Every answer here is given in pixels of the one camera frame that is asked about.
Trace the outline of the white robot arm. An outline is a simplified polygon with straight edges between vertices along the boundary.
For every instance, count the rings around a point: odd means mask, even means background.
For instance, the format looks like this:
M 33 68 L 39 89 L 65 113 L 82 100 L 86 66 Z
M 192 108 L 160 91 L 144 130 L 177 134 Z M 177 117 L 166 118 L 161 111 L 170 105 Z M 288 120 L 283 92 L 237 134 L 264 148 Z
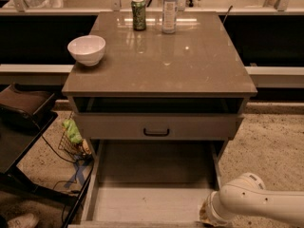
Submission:
M 303 228 L 304 193 L 267 190 L 263 180 L 244 173 L 213 191 L 199 210 L 199 220 L 226 226 L 235 216 L 274 219 Z

